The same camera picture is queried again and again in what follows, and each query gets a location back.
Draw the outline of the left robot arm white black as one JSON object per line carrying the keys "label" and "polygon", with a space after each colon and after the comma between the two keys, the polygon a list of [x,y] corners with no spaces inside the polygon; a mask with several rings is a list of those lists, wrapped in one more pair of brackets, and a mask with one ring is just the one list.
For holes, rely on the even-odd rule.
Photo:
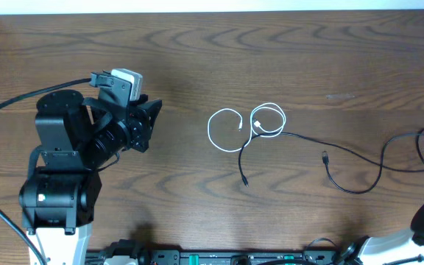
{"label": "left robot arm white black", "polygon": [[35,126],[41,145],[29,159],[19,192],[31,264],[83,264],[100,171],[128,149],[145,152],[162,108],[147,95],[131,101],[84,97],[75,90],[38,100]]}

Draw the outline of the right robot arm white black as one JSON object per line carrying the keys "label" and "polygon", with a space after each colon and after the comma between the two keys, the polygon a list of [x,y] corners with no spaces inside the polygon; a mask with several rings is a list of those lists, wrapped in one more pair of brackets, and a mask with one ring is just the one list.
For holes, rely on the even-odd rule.
{"label": "right robot arm white black", "polygon": [[383,237],[364,237],[348,247],[343,264],[424,264],[424,205],[410,227]]}

